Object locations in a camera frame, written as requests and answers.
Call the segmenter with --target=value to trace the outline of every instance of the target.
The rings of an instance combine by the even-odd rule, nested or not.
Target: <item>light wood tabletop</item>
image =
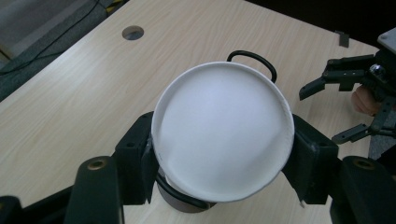
[[[122,31],[143,28],[137,40]],[[327,86],[303,101],[300,88],[331,58],[377,49],[242,0],[132,0],[0,104],[0,195],[27,206],[73,185],[87,159],[111,155],[169,83],[234,50],[260,54],[278,72],[291,111],[328,137],[371,118],[353,110],[351,92]],[[258,62],[236,57],[264,74]],[[367,156],[369,138],[340,146],[339,157]],[[257,194],[199,214],[169,206],[154,187],[151,204],[125,206],[126,223],[331,223],[326,205],[302,208],[283,174]]]

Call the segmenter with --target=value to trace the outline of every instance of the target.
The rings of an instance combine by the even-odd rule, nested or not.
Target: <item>dark background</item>
[[[396,0],[248,1],[376,47],[378,36],[396,27]]]

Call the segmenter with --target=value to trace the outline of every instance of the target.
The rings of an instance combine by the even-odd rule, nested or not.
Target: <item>white plate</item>
[[[175,79],[153,115],[160,166],[174,187],[208,202],[242,200],[288,160],[294,125],[277,87],[239,63],[205,63]]]

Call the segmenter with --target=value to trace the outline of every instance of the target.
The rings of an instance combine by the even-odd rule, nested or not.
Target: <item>human hand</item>
[[[372,92],[363,86],[359,86],[352,93],[351,100],[356,111],[369,116],[374,116],[381,107],[381,103],[375,100]]]

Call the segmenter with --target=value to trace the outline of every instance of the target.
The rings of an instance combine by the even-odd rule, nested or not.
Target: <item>wood grain surface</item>
[[[126,40],[122,31],[144,35]],[[276,85],[294,114],[328,137],[370,118],[353,111],[351,92],[328,86],[299,101],[331,58],[377,49],[241,0],[133,0],[83,37],[0,104],[0,195],[26,206],[74,183],[85,160],[110,155],[135,120],[187,69],[225,61],[236,49],[260,54],[278,72]],[[258,62],[235,57],[269,72]],[[340,146],[340,158],[367,156],[369,138]],[[125,206],[126,223],[331,223],[327,205],[300,206],[283,174],[236,203],[200,214],[170,207],[157,188],[151,204]]]

